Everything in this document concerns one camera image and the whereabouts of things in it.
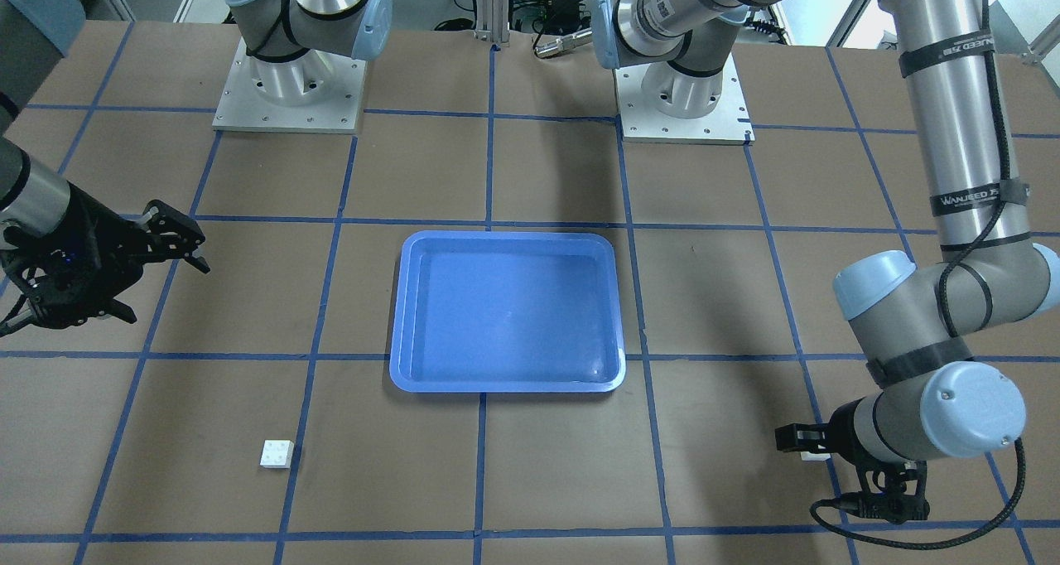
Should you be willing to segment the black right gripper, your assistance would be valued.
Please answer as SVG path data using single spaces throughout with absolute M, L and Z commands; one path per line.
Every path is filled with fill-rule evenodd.
M 210 273 L 200 250 L 207 237 L 180 210 L 149 201 L 139 223 L 126 220 L 76 186 L 52 232 L 34 237 L 13 226 L 4 239 L 16 247 L 2 251 L 2 269 L 20 293 L 2 319 L 5 331 L 64 330 L 91 317 L 135 324 L 136 312 L 117 297 L 140 281 L 144 263 L 183 260 Z

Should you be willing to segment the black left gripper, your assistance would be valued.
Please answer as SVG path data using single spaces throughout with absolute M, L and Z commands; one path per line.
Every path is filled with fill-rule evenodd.
M 856 469 L 860 488 L 832 500 L 834 509 L 860 519 L 905 524 L 925 520 L 930 504 L 925 497 L 928 464 L 923 461 L 882 461 L 864 447 L 855 429 L 856 402 L 837 408 L 828 424 L 787 424 L 775 429 L 779 452 L 836 453 Z

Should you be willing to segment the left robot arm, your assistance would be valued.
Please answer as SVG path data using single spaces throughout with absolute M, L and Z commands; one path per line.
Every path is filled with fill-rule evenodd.
M 605 68 L 648 67 L 664 113 L 705 114 L 678 108 L 677 86 L 716 83 L 735 36 L 726 19 L 776 2 L 590 0 L 595 56 Z M 826 507 L 898 524 L 928 517 L 931 461 L 1011 449 L 1025 482 L 1023 393 L 966 338 L 1056 308 L 1058 255 L 1031 239 L 1031 190 L 1012 149 L 990 0 L 878 5 L 894 23 L 940 258 L 916 264 L 885 251 L 836 275 L 841 315 L 877 391 L 822 424 L 781 426 L 775 442 L 855 467 L 859 489 Z

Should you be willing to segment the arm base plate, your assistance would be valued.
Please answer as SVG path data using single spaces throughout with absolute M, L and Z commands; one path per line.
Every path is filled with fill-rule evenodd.
M 322 51 L 268 63 L 247 55 L 240 41 L 212 127 L 224 133 L 355 135 L 369 66 Z
M 746 145 L 756 141 L 734 56 L 699 78 L 667 63 L 614 71 L 622 134 L 629 141 Z

